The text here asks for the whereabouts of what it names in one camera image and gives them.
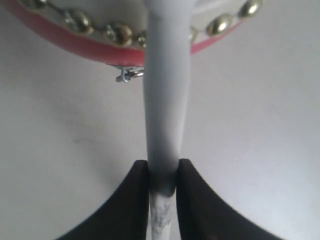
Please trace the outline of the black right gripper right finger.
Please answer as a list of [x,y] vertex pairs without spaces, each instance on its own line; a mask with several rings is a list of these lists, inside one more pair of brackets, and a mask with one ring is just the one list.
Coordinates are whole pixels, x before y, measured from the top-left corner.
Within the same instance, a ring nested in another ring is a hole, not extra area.
[[176,173],[176,207],[183,240],[276,240],[216,194],[189,159]]

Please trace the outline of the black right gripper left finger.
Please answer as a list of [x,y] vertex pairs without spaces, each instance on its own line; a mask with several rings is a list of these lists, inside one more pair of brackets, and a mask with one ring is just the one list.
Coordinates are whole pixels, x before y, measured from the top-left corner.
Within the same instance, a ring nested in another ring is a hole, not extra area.
[[148,162],[136,160],[111,197],[60,240],[145,240],[149,215]]

